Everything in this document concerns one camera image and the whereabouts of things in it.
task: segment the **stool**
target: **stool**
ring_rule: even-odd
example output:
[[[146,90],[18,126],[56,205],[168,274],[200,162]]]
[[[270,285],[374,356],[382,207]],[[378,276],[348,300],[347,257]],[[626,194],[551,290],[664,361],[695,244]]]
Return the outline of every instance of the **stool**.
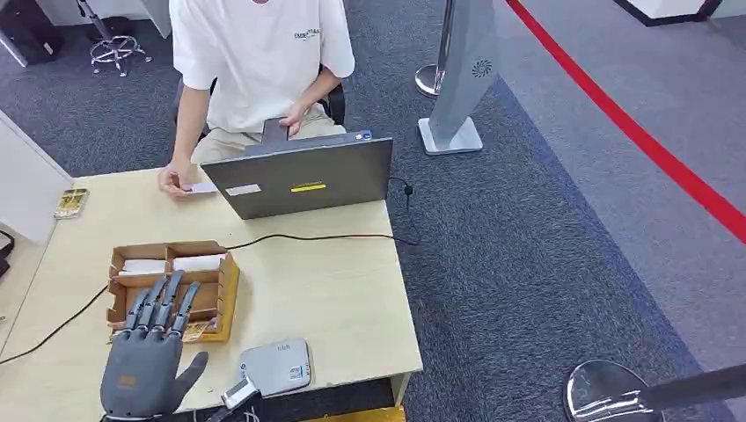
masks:
[[[119,70],[119,76],[125,77],[128,70],[123,67],[122,61],[135,53],[144,55],[146,62],[152,62],[153,58],[148,56],[140,48],[140,43],[137,42],[135,37],[127,35],[113,36],[109,28],[104,25],[104,22],[91,9],[87,0],[77,0],[77,7],[80,9],[82,16],[91,20],[96,29],[99,30],[99,33],[101,33],[101,38],[103,38],[103,40],[91,47],[91,66],[93,66],[94,74],[98,74],[101,71],[98,63],[114,63],[117,70]]]

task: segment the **khaki shorts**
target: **khaki shorts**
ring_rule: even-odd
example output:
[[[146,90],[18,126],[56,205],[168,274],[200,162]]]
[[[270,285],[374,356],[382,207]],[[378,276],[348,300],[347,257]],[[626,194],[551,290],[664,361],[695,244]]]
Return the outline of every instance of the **khaki shorts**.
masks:
[[[312,138],[314,136],[338,135],[347,132],[343,126],[335,125],[334,120],[324,113],[324,107],[316,104],[305,114],[298,133],[291,139]],[[192,153],[192,163],[239,158],[244,155],[244,147],[261,143],[261,134],[233,134],[217,127],[205,136]]]

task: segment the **laptop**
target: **laptop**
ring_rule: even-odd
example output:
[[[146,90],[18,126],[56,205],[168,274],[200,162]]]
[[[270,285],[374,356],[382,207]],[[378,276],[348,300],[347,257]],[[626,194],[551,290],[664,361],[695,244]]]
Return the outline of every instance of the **laptop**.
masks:
[[[257,145],[202,169],[244,220],[384,200],[393,140],[361,134]]]

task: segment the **robotic hand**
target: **robotic hand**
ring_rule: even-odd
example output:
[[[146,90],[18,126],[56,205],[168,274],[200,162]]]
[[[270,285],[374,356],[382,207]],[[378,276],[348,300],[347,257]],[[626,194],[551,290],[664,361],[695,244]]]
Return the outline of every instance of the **robotic hand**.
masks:
[[[101,382],[101,404],[107,418],[145,420],[174,413],[204,372],[207,352],[197,354],[176,377],[181,336],[200,288],[199,282],[189,286],[171,328],[167,328],[183,275],[183,271],[176,271],[170,280],[163,276],[153,288],[141,290],[127,313],[124,329],[114,335]]]

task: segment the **floor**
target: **floor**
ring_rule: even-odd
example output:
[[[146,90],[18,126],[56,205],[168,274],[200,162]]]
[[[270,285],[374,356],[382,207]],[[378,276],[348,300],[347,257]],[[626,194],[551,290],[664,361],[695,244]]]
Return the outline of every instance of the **floor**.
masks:
[[[746,210],[746,17],[646,28],[611,1],[570,3],[523,0],[651,135]],[[508,6],[495,4],[502,77],[660,309],[703,368],[743,363],[746,248],[598,110]],[[730,407],[746,420],[746,400]]]
[[[746,89],[743,50],[709,24],[651,32],[611,1],[571,3],[594,19],[525,1],[633,117],[745,209],[738,162],[746,152],[729,137],[742,125],[730,107],[746,98],[736,95]],[[421,246],[399,246],[425,366],[407,392],[408,420],[563,420],[562,383],[588,359],[615,360],[652,383],[742,363],[743,244],[610,124],[505,4],[495,2],[501,79],[473,114],[485,150],[437,158],[423,154],[416,133],[433,103],[412,78],[434,60],[443,0],[346,6],[358,61],[344,83],[347,127],[395,137],[393,173],[414,185],[413,221],[423,234]],[[0,57],[0,108],[74,176],[168,160],[179,76],[169,41],[147,24],[137,31],[156,60],[137,63],[126,79],[91,76],[76,31],[57,62],[18,69]],[[692,43],[698,49],[687,50]],[[718,77],[700,84],[687,84],[680,70],[704,75],[714,63]],[[698,113],[706,125],[695,123]],[[707,143],[697,142],[705,135]],[[411,236],[401,195],[391,195],[389,208],[394,232]],[[267,400],[257,412],[299,420],[390,401],[385,382],[370,382]],[[668,419],[746,420],[734,403]]]

